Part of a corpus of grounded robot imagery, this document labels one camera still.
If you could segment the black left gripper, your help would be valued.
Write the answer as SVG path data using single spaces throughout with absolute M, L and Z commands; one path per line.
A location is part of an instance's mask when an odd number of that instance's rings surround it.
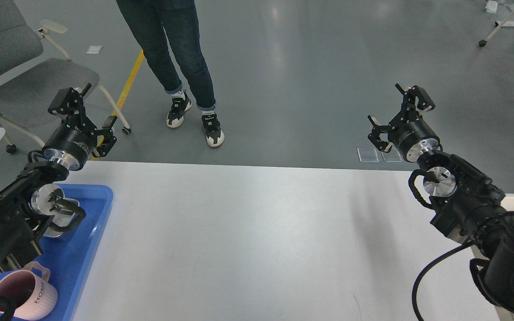
M 81 92 L 72 87 L 61 89 L 47 109 L 62 119 L 62 125 L 45 142 L 43 156 L 69 171 L 82 170 L 91 154 L 105 157 L 117 141 L 112 130 L 116 115 L 108 116 L 101 128 L 96 128 L 86 115 L 83 98 L 90 88 L 91 83 Z

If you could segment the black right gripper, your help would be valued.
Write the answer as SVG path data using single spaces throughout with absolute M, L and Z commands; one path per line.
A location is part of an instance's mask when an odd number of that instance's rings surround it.
M 388 125 L 380 124 L 373 115 L 367 116 L 372 125 L 368 139 L 380 152 L 389 153 L 396 148 L 403 160 L 416 163 L 423 154 L 440 148 L 440 138 L 422 119 L 425 112 L 435 109 L 436 103 L 420 86 L 404 89 L 396 83 L 395 87 L 402 94 L 400 112 Z M 388 133 L 388 141 L 380 138 L 383 133 Z

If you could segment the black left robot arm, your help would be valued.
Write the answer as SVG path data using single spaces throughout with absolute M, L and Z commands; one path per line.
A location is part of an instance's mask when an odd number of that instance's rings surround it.
M 0 191 L 0 273 L 24 268 L 41 255 L 46 230 L 68 232 L 86 217 L 53 183 L 82 170 L 90 156 L 106 156 L 116 144 L 116 116 L 97 128 L 86 115 L 83 98 L 90 88 L 58 91 L 48 112 L 61 118 L 60 126 L 40 150 L 29 152 L 21 173 Z M 18 303 L 0 295 L 0 304 L 5 308 L 0 320 L 10 321 Z

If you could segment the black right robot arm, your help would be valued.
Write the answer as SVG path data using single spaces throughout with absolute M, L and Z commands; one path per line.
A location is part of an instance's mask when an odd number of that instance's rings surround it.
M 504 191 L 465 159 L 443 151 L 423 120 L 423 112 L 435 108 L 426 90 L 395 86 L 402 94 L 400 112 L 386 125 L 369 115 L 371 144 L 385 153 L 396 148 L 404 161 L 418 165 L 408 185 L 435 212 L 431 224 L 459 250 L 477 246 L 483 258 L 470 261 L 475 285 L 491 304 L 514 313 L 514 211 L 502 207 Z

